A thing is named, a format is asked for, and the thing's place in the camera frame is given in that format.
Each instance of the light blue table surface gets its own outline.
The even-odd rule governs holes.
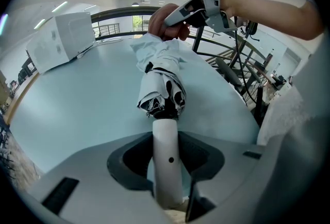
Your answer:
[[[71,154],[121,137],[152,131],[153,118],[136,108],[143,73],[132,39],[105,44],[38,77],[20,103],[11,131],[44,172]],[[187,92],[179,130],[255,143],[253,116],[229,84],[182,45],[181,77]]]

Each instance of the white cloth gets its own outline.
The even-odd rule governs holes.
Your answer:
[[[147,33],[134,40],[131,47],[140,71],[145,72],[148,64],[153,64],[142,78],[137,107],[152,115],[155,108],[166,108],[165,99],[170,99],[179,117],[185,107],[186,91],[179,75],[180,63],[184,60],[178,53],[178,40],[163,42],[159,37]]]

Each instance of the ceiling light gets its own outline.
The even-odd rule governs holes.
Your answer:
[[[65,4],[67,4],[68,2],[64,2],[62,4],[60,4],[59,6],[57,6],[52,12],[56,12],[59,8],[61,8],[62,6],[64,6]]]
[[[92,8],[92,7],[95,7],[95,6],[96,6],[96,4],[95,5],[92,5],[92,6],[89,6],[89,7],[85,8],[84,10],[87,10],[87,9]]]
[[[8,19],[8,14],[3,14],[0,19],[0,36],[5,28],[6,20]]]
[[[45,21],[46,19],[42,19],[36,26],[34,29],[38,29],[40,27],[40,25],[43,24],[43,22]]]

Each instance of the railing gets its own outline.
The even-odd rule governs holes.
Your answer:
[[[93,27],[95,38],[119,33],[119,24],[98,25]]]
[[[113,10],[108,10],[108,11],[104,11],[104,12],[100,12],[97,14],[93,14],[91,15],[91,19],[92,19],[92,23],[96,23],[96,22],[100,22],[103,20],[107,20],[107,19],[112,19],[112,18],[119,18],[119,17],[124,17],[124,16],[132,16],[132,15],[152,15],[155,11],[157,11],[159,9],[159,7],[153,7],[153,6],[142,6],[142,7],[126,7],[126,8],[119,8],[119,9],[113,9]],[[104,39],[109,39],[109,38],[113,38],[113,37],[119,37],[119,36],[133,36],[133,35],[143,35],[145,34],[146,31],[134,31],[134,32],[120,32],[119,28],[118,28],[118,32],[116,32],[116,30],[114,30],[114,32],[110,31],[110,29],[105,29],[105,32],[103,32],[100,29],[99,32],[99,36],[96,36],[97,34],[95,33],[95,39],[97,41],[99,40],[104,40]],[[216,42],[213,39],[215,36],[223,36],[223,35],[227,35],[229,36],[229,38],[234,39],[235,38],[235,34],[234,32],[226,32],[226,33],[215,33],[215,32],[211,32],[208,30],[204,30],[204,27],[200,27],[198,29],[190,27],[190,35],[188,36],[188,38],[192,38],[195,39],[194,44],[192,46],[192,50],[194,52],[196,52],[199,55],[204,55],[204,56],[210,56],[210,58],[208,58],[206,61],[208,63],[211,64],[212,67],[217,67],[215,65],[215,58],[221,58],[223,60],[229,60],[230,63],[233,62],[233,58],[235,58],[236,56],[236,48],[234,47],[230,47],[227,46],[225,44]],[[222,47],[227,48],[226,51],[223,51],[217,55],[213,55],[213,54],[208,54],[208,53],[203,53],[203,52],[198,52],[198,46],[200,41],[204,41],[204,42],[208,42],[208,43],[212,43],[215,45],[219,45]],[[255,48],[251,43],[249,43],[246,38],[243,38],[241,36],[238,36],[238,42],[240,43],[240,55],[244,55],[246,56],[246,59],[244,61],[243,65],[249,65],[249,71],[247,71],[244,67],[243,67],[243,72],[244,74],[244,79],[247,78],[252,78],[254,75],[258,75],[258,76],[263,76],[263,80],[260,82],[258,81],[254,81],[251,83],[251,86],[248,87],[249,92],[255,92],[256,86],[260,86],[264,84],[264,80],[267,79],[265,74],[262,73],[261,71],[257,70],[257,72],[255,72],[254,70],[254,64],[250,62],[250,60],[254,60],[253,58],[251,58],[252,53],[256,53],[257,55],[259,55],[262,59],[266,60],[266,58],[263,56],[262,53],[259,52],[259,50],[257,48]],[[242,53],[241,51],[243,50],[244,47],[248,47],[251,49],[251,52],[246,55],[244,53]],[[243,98],[246,99],[247,97],[247,93],[244,93]]]

